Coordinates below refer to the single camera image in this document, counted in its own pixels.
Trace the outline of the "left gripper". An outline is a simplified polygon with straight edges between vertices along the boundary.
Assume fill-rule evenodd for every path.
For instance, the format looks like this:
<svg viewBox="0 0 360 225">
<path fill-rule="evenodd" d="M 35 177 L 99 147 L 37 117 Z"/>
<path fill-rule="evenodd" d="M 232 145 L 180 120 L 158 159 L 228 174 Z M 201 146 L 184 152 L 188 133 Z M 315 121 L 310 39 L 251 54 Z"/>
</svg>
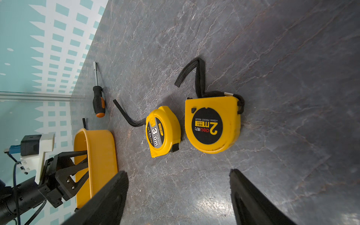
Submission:
<svg viewBox="0 0 360 225">
<path fill-rule="evenodd" d="M 62 152 L 45 161 L 38 189 L 54 208 L 73 198 L 89 179 L 89 172 L 80 175 L 79 181 L 75 178 L 78 172 L 88 168 L 88 159 L 74 164 L 71 158 L 83 155 L 87 151 Z"/>
</svg>

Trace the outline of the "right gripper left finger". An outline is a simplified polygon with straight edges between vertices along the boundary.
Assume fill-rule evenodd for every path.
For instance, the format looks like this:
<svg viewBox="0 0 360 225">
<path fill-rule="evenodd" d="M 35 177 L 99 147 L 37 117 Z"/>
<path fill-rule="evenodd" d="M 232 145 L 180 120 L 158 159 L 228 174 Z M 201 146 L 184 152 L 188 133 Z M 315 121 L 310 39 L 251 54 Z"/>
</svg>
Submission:
<svg viewBox="0 0 360 225">
<path fill-rule="evenodd" d="M 119 171 L 85 206 L 63 224 L 119 225 L 126 204 L 128 188 L 128 174 L 125 171 Z"/>
</svg>

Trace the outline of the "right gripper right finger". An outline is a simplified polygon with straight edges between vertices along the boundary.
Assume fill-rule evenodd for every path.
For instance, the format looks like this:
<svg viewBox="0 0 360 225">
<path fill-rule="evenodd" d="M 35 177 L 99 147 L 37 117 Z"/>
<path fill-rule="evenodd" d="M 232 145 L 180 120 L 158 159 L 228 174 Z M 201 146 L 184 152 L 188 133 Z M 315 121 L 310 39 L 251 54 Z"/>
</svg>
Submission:
<svg viewBox="0 0 360 225">
<path fill-rule="evenodd" d="M 238 225 L 294 225 L 238 169 L 230 170 L 233 211 Z"/>
</svg>

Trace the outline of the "yellow storage tray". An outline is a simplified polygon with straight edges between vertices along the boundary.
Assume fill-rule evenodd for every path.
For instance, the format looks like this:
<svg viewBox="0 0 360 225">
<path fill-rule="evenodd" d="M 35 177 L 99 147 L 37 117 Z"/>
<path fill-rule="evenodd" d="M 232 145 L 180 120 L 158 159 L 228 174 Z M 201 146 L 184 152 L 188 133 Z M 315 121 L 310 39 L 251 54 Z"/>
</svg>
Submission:
<svg viewBox="0 0 360 225">
<path fill-rule="evenodd" d="M 80 209 L 118 172 L 114 137 L 108 130 L 83 128 L 75 135 L 74 151 L 87 151 L 86 156 L 74 158 L 76 165 L 88 159 L 88 167 L 75 175 L 76 181 L 79 181 L 86 173 L 89 173 L 88 180 L 76 195 L 76 206 Z"/>
</svg>

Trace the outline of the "yellow 2m tape measure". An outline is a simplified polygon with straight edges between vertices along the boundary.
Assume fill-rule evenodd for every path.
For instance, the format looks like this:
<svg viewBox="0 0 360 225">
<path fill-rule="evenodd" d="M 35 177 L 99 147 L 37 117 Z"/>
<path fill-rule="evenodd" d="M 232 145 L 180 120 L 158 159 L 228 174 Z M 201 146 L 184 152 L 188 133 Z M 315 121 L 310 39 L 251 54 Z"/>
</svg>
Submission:
<svg viewBox="0 0 360 225">
<path fill-rule="evenodd" d="M 199 151 L 217 154 L 233 146 L 241 133 L 241 115 L 245 100 L 239 94 L 205 91 L 205 62 L 197 57 L 189 62 L 175 81 L 180 87 L 187 75 L 196 72 L 197 98 L 185 101 L 185 131 Z"/>
</svg>

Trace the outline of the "yellow 3m tape measure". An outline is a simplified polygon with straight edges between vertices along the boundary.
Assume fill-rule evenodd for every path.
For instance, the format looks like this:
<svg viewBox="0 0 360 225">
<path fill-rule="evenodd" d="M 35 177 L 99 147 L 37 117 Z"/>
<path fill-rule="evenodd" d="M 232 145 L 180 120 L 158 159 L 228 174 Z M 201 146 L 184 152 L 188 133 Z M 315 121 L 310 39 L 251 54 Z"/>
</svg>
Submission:
<svg viewBox="0 0 360 225">
<path fill-rule="evenodd" d="M 141 121 L 134 121 L 123 110 L 117 100 L 114 99 L 113 102 L 130 126 L 145 126 L 146 140 L 152 158 L 179 150 L 179 143 L 181 142 L 180 123 L 168 106 L 161 106 Z"/>
</svg>

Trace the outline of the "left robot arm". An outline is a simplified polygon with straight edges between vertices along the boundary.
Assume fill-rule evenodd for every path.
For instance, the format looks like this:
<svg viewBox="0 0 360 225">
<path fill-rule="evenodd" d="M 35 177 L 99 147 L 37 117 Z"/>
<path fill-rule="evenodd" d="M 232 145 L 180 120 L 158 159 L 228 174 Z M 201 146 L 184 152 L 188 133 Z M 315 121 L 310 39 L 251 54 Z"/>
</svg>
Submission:
<svg viewBox="0 0 360 225">
<path fill-rule="evenodd" d="M 54 208 L 76 196 L 89 179 L 86 172 L 79 181 L 71 177 L 88 168 L 87 151 L 62 152 L 45 161 L 40 181 L 32 177 L 13 187 L 1 182 L 1 224 L 19 219 L 39 205 L 49 202 Z"/>
</svg>

